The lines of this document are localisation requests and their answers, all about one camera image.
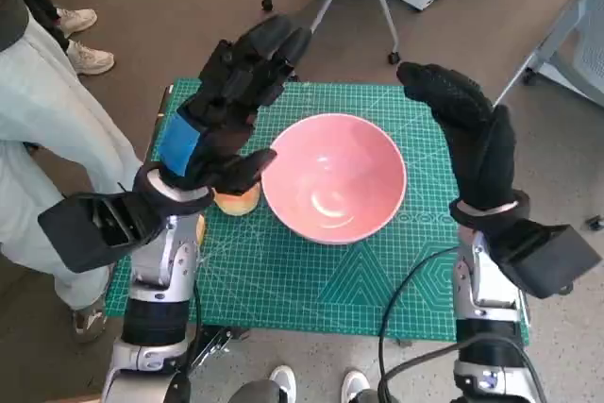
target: pink bowl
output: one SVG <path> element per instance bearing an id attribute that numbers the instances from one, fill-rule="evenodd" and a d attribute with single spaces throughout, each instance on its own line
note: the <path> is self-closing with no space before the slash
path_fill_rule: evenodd
<path id="1" fill-rule="evenodd" d="M 403 158 L 388 135 L 362 118 L 315 115 L 285 129 L 262 188 L 277 218 L 298 235 L 348 244 L 384 227 L 405 196 Z"/>

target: cutting mat grid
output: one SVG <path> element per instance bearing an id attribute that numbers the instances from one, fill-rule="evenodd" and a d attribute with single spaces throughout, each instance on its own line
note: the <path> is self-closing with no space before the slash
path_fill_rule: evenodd
<path id="1" fill-rule="evenodd" d="M 198 87 L 196 79 L 179 79 L 166 119 Z M 269 146 L 287 126 L 323 112 L 360 116 L 393 138 L 408 172 L 400 211 L 365 241 L 329 246 L 296 236 L 264 200 L 241 218 L 211 207 L 205 212 L 198 273 L 204 323 L 376 335 L 386 304 L 413 265 L 457 243 L 457 228 L 448 215 L 457 187 L 445 140 L 429 109 L 405 98 L 401 87 L 287 84 L 278 101 L 261 111 L 243 153 Z M 155 150 L 162 136 L 161 129 Z M 455 339 L 454 259 L 447 254 L 433 260 L 416 276 L 394 310 L 389 336 Z M 124 313 L 129 272 L 129 261 L 123 260 L 109 293 L 110 315 Z"/>

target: bowl rim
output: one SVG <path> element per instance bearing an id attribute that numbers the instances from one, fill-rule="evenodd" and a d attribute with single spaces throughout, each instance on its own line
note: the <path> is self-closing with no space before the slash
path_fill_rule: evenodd
<path id="1" fill-rule="evenodd" d="M 390 135 L 384 131 L 381 127 L 379 127 L 378 125 L 375 125 L 374 123 L 370 122 L 369 120 L 366 120 L 362 117 L 359 117 L 357 115 L 351 115 L 349 113 L 337 113 L 337 112 L 327 112 L 327 113 L 319 113 L 316 115 L 311 115 L 310 117 L 306 117 L 303 118 L 302 120 L 298 120 L 297 122 L 293 123 L 292 125 L 289 125 L 288 127 L 286 127 L 285 129 L 283 129 L 276 137 L 275 139 L 271 142 L 271 148 L 273 148 L 273 146 L 275 145 L 275 143 L 277 143 L 285 134 L 287 134 L 290 130 L 296 128 L 297 126 L 300 126 L 304 123 L 306 123 L 307 121 L 312 121 L 312 120 L 316 120 L 317 118 L 320 117 L 349 117 L 349 118 L 353 118 L 356 121 L 360 121 L 361 123 L 365 123 L 368 126 L 377 129 L 381 135 L 390 143 L 390 145 L 393 147 L 394 150 L 396 150 L 396 153 L 398 155 L 398 157 L 400 158 L 400 163 L 402 165 L 403 168 L 403 187 L 401 190 L 401 194 L 398 197 L 398 200 L 396 201 L 394 208 L 392 210 L 392 212 L 386 216 L 386 218 L 384 219 L 384 221 L 380 222 L 377 226 L 369 229 L 368 231 L 359 234 L 357 236 L 354 236 L 352 238 L 349 238 L 347 240 L 338 240 L 338 239 L 334 239 L 334 240 L 320 240 L 317 238 L 312 238 L 311 236 L 305 235 L 302 232 L 298 231 L 296 228 L 293 228 L 289 223 L 285 222 L 281 216 L 279 216 L 277 214 L 277 212 L 275 211 L 273 205 L 271 204 L 270 198 L 266 195 L 266 191 L 265 191 L 265 187 L 264 187 L 264 172 L 262 172 L 261 175 L 261 187 L 262 187 L 262 194 L 264 195 L 264 200 L 266 200 L 266 203 L 268 204 L 269 208 L 271 209 L 271 211 L 273 212 L 273 214 L 276 216 L 276 218 L 279 220 L 279 222 L 281 224 L 283 224 L 285 227 L 287 227 L 289 230 L 293 231 L 296 235 L 301 236 L 302 238 L 305 238 L 309 241 L 312 241 L 314 243 L 319 243 L 319 244 L 327 244 L 327 245 L 345 245 L 345 244 L 353 244 L 353 243 L 357 243 L 361 240 L 364 240 L 365 238 L 369 238 L 370 236 L 376 234 L 378 231 L 380 231 L 381 229 L 383 229 L 384 227 L 386 227 L 396 216 L 396 214 L 398 213 L 398 211 L 400 210 L 400 207 L 403 203 L 403 200 L 405 199 L 405 195 L 407 194 L 407 183 L 409 180 L 408 174 L 407 174 L 407 166 L 405 165 L 405 160 L 403 160 L 403 155 L 400 152 L 400 149 L 398 148 L 398 145 L 396 144 L 396 142 L 392 139 L 392 137 L 390 137 Z"/>

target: white pants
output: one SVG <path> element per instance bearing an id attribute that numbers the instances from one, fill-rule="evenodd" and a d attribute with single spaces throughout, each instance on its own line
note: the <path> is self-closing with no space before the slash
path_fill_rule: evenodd
<path id="1" fill-rule="evenodd" d="M 0 244 L 11 261 L 52 274 L 59 297 L 82 309 L 103 292 L 109 270 L 74 274 L 62 263 L 38 225 L 38 215 L 62 197 L 22 142 L 82 164 L 99 193 L 120 192 L 118 183 L 130 188 L 141 166 L 57 42 L 31 16 L 24 36 L 0 52 Z"/>

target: glove finger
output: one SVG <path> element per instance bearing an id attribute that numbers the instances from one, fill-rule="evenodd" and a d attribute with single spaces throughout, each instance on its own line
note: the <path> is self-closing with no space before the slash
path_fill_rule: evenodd
<path id="1" fill-rule="evenodd" d="M 403 62 L 396 75 L 405 94 L 430 106 L 440 123 L 476 130 L 491 116 L 491 102 L 475 81 L 461 73 L 435 64 Z"/>
<path id="2" fill-rule="evenodd" d="M 510 112 L 505 106 L 498 106 L 492 121 L 480 137 L 477 162 L 480 162 L 478 186 L 484 188 L 480 198 L 483 207 L 500 206 L 513 201 L 512 184 L 514 177 L 515 134 L 510 121 Z"/>

